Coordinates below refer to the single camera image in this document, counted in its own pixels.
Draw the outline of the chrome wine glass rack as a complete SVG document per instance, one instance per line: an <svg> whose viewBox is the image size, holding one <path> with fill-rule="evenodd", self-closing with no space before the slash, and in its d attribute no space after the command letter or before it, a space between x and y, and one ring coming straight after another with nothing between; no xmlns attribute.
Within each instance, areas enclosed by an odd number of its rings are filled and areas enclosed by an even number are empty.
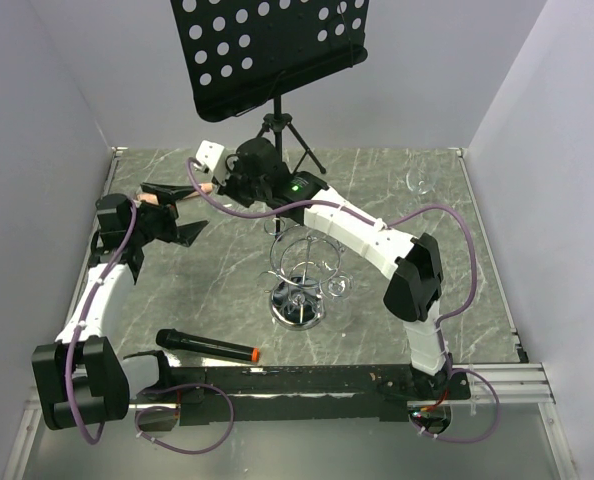
<svg viewBox="0 0 594 480"><path fill-rule="evenodd" d="M350 275L344 270L345 251L341 242L305 226L290 225L277 233L269 267L257 277L268 295L273 322L287 330L305 331L349 314L352 294L334 299L324 292L331 277Z"/></svg>

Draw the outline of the clear wine glass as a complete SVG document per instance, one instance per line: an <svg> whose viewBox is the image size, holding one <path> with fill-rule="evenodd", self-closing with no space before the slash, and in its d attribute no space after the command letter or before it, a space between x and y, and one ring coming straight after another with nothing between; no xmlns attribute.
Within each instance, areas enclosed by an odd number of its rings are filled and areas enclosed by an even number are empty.
<svg viewBox="0 0 594 480"><path fill-rule="evenodd" d="M407 188L414 194L426 195L434 190L439 173L426 167L413 167L405 176Z"/></svg>
<svg viewBox="0 0 594 480"><path fill-rule="evenodd" d="M347 298L352 294L352 290L353 278L345 273L331 277L324 285L324 292L334 299Z"/></svg>

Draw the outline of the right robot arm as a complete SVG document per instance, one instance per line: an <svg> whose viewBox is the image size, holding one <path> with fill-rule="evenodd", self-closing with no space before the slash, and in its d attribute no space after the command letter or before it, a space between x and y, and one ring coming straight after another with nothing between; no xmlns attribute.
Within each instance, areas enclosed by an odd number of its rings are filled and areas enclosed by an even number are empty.
<svg viewBox="0 0 594 480"><path fill-rule="evenodd" d="M434 237L414 237L390 228L349 203L323 179L290 170L264 137L245 142L233 154L212 145L199 158L220 194L244 207L263 202L373 265L388 281L383 296L386 309L404 323L416 392L431 399L447 388L446 347L437 325L443 268Z"/></svg>

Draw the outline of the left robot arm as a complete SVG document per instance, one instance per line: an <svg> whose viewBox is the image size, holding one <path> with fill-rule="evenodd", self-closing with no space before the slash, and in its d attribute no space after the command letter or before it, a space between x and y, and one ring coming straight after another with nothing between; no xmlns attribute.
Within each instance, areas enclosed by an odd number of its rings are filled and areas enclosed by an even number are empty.
<svg viewBox="0 0 594 480"><path fill-rule="evenodd" d="M136 285L144 248L153 241L189 247L207 221L179 225L178 201L192 186L142 183L136 198L107 194L96 203L98 227L90 244L86 286L56 339L35 348L32 369L46 426L79 428L123 419L139 393L153 402L174 390L172 368L160 350L118 358L110 336Z"/></svg>

